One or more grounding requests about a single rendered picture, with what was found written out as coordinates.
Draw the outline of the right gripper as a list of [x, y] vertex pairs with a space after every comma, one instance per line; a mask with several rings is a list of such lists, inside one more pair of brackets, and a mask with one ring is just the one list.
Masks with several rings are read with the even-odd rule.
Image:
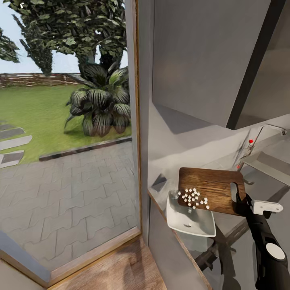
[[243, 204], [238, 192], [236, 193], [236, 202], [237, 202], [236, 213], [245, 215], [249, 227], [252, 224], [264, 224], [269, 227], [266, 219], [269, 219], [272, 212], [263, 211], [262, 215], [254, 214], [251, 209], [251, 206], [252, 206], [251, 197], [247, 193], [246, 193], [246, 198], [247, 198], [248, 204], [245, 204], [245, 203]]

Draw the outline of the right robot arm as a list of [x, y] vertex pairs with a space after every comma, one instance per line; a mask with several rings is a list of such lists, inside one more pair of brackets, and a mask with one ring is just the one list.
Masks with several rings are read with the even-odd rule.
[[245, 215], [253, 243], [253, 270], [257, 290], [290, 290], [288, 259], [266, 219], [272, 212], [280, 212], [283, 206], [275, 202], [252, 200], [246, 193], [248, 204], [243, 204], [236, 193], [236, 213]]

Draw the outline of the cutting board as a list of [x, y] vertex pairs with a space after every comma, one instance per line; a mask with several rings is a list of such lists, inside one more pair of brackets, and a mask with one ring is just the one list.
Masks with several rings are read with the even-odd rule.
[[[232, 200], [231, 182], [236, 184], [242, 203], [248, 204], [241, 172], [182, 167], [177, 202], [185, 207], [208, 207], [209, 211], [245, 217], [236, 213], [237, 203]], [[194, 200], [189, 201], [189, 197]]]

